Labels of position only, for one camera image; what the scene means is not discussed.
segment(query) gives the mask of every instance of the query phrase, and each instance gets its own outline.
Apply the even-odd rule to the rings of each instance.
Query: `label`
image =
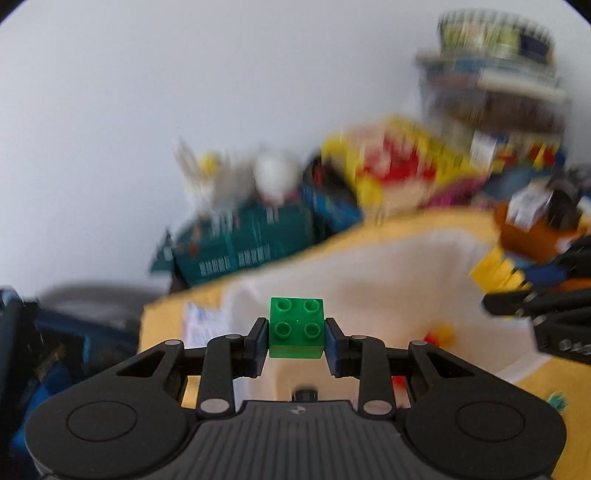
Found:
[[[233,333],[220,310],[204,309],[192,302],[187,303],[184,313],[185,348],[207,346],[212,338]]]
[[[470,147],[470,165],[477,170],[488,171],[496,156],[497,143],[496,138],[475,131]]]
[[[534,186],[518,191],[509,202],[506,223],[528,232],[546,213],[551,196],[552,192]]]
[[[214,258],[213,260],[205,260],[199,262],[199,273],[202,277],[208,277],[210,275],[225,273],[230,270],[230,257],[224,256],[220,258]]]
[[[240,268],[260,265],[271,259],[271,247],[263,245],[262,247],[250,248],[238,252],[238,266]]]

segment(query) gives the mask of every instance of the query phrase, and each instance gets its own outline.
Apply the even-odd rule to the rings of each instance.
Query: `white wall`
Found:
[[[551,28],[585,160],[591,30],[560,0],[25,1],[0,25],[0,284],[162,287],[147,268],[184,206],[179,135],[307,155],[341,126],[412,112],[414,53],[463,7]]]

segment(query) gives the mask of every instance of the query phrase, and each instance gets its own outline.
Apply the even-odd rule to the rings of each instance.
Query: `green box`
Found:
[[[197,221],[175,240],[167,233],[151,271],[171,272],[193,287],[289,257],[315,243],[308,205],[247,205],[228,217]]]

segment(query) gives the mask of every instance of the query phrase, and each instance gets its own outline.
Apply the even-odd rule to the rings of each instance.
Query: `orange object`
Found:
[[[456,332],[449,325],[441,325],[430,330],[423,339],[425,342],[440,348],[447,348],[456,339]]]
[[[543,218],[538,220],[529,232],[526,232],[515,225],[505,223],[507,207],[508,205],[503,203],[495,211],[495,223],[501,232],[499,236],[501,247],[540,265],[560,255],[562,252],[559,246],[564,241],[574,240],[587,233],[585,227],[579,227],[576,230],[556,230],[549,227]],[[558,290],[572,291],[580,288],[591,288],[591,278],[567,280],[558,287]]]

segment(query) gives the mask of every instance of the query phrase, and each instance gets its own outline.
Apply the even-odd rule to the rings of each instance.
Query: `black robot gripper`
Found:
[[[387,348],[326,319],[330,373],[359,380],[346,400],[245,401],[261,375],[268,321],[206,348],[168,340],[51,397],[25,427],[37,468],[63,480],[550,479],[566,441],[546,402],[422,341]],[[195,409],[180,406],[200,375]],[[396,408],[391,377],[406,379]]]

